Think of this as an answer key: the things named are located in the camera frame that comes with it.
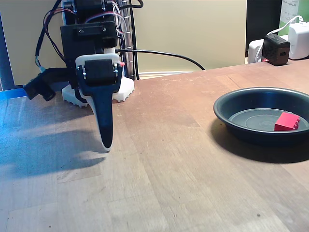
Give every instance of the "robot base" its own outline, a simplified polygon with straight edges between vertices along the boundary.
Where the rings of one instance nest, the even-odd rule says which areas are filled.
[[[133,91],[134,81],[123,77],[121,79],[120,89],[117,93],[112,95],[112,99],[118,102],[124,102]],[[75,97],[74,89],[72,89],[70,85],[62,89],[62,98],[64,101],[71,102],[73,105],[78,105],[80,108],[83,106],[88,106],[88,103],[82,103]]]

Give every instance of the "wall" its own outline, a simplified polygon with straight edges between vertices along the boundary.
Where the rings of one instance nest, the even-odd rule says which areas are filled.
[[[34,63],[35,48],[43,27],[43,18],[54,5],[54,0],[0,0],[3,30],[16,85],[26,84],[36,77],[39,69]],[[62,51],[58,14],[50,23],[50,35]],[[51,43],[44,38],[40,52],[41,65],[64,67]]]
[[[244,63],[246,0],[146,0],[134,17],[138,49],[188,56],[206,69]],[[140,72],[198,70],[179,58],[138,58]]]
[[[1,0],[0,11],[9,58],[16,85],[38,74],[34,64],[37,39],[45,13],[54,0]],[[246,0],[145,0],[134,10],[138,49],[181,54],[195,59],[206,69],[244,63]],[[61,48],[58,15],[50,34]],[[46,67],[64,63],[45,39],[40,61]],[[140,54],[140,72],[194,71],[188,61]]]

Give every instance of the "wire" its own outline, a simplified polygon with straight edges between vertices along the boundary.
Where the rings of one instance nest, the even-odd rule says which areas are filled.
[[[126,42],[125,42],[124,38],[122,38],[122,36],[117,36],[117,37],[120,40],[120,44],[119,44],[120,49],[124,50],[126,48]]]
[[[119,7],[120,10],[126,9],[126,8],[142,8],[144,6],[144,2],[142,0],[137,0],[140,4],[139,5],[132,5],[130,2],[129,5],[121,6]]]
[[[94,16],[91,16],[90,18],[86,19],[86,21],[84,23],[89,23],[91,20],[96,19],[96,18],[100,18],[106,15],[116,15],[118,16],[120,19],[122,19],[123,21],[123,27],[124,27],[124,31],[118,31],[121,34],[124,34],[127,32],[127,27],[126,27],[126,21],[125,18],[122,17],[121,14],[117,13],[117,12],[113,12],[113,11],[106,11],[104,13],[100,13],[100,14],[96,14]]]
[[[170,56],[170,57],[178,57],[181,59],[185,59],[191,63],[194,63],[197,65],[201,70],[205,70],[202,65],[197,63],[195,60],[192,60],[188,57],[182,56],[182,55],[177,55],[173,53],[167,53],[167,52],[157,52],[157,51],[149,51],[149,50],[126,50],[126,49],[116,49],[116,52],[139,52],[139,53],[150,53],[150,54],[158,54],[158,55],[164,55],[164,56]]]
[[[279,29],[276,29],[276,30],[272,30],[271,32],[267,33],[267,35],[271,35],[271,34],[274,34],[274,33],[277,33],[277,32],[279,32],[279,31],[283,30],[286,26],[290,25],[290,24],[291,24],[292,22],[294,22],[294,20],[297,19],[297,18],[299,19],[299,22],[300,22],[300,23],[304,22],[303,17],[300,16],[300,15],[297,15],[297,16],[295,16],[294,18],[292,18],[290,21],[288,21],[282,28],[279,28]],[[257,61],[258,58],[261,58],[261,57],[259,57],[259,54],[260,54],[260,52],[261,52],[262,47],[263,47],[263,45],[261,45],[261,46],[259,47],[259,50],[257,50],[256,56],[255,56],[255,62],[258,62],[258,61]]]
[[[71,11],[70,9],[68,8],[62,8],[62,7],[59,7],[59,8],[56,8],[54,11],[50,10],[46,13],[46,15],[44,16],[44,19],[43,19],[43,28],[45,29],[45,34],[46,36],[49,38],[54,50],[56,51],[56,53],[60,56],[60,58],[65,62],[65,58],[64,56],[62,55],[62,53],[60,52],[60,50],[58,49],[57,45],[55,44],[55,42],[52,40],[52,38],[50,37],[50,34],[49,34],[49,31],[48,31],[48,25],[51,21],[51,18],[53,16],[55,16],[56,14],[61,14],[63,12],[69,12],[71,14],[74,14],[76,17],[77,15]]]
[[[60,3],[61,3],[61,0],[57,0],[51,10],[54,11],[59,6]],[[45,35],[45,28],[43,27],[42,30],[41,30],[41,34],[39,36],[37,47],[35,49],[35,56],[36,57],[39,57],[39,55],[40,55],[40,49],[42,47],[44,35]]]

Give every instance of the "power adapter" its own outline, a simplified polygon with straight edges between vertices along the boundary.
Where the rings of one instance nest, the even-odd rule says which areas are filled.
[[[284,65],[289,59],[290,45],[277,34],[267,35],[264,37],[262,56],[272,65]]]

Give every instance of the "wooden tabletop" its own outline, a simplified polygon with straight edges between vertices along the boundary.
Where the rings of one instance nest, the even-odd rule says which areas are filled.
[[[0,101],[0,232],[309,231],[309,144],[246,144],[212,109],[238,88],[309,93],[309,60],[135,84],[108,154],[89,107]]]

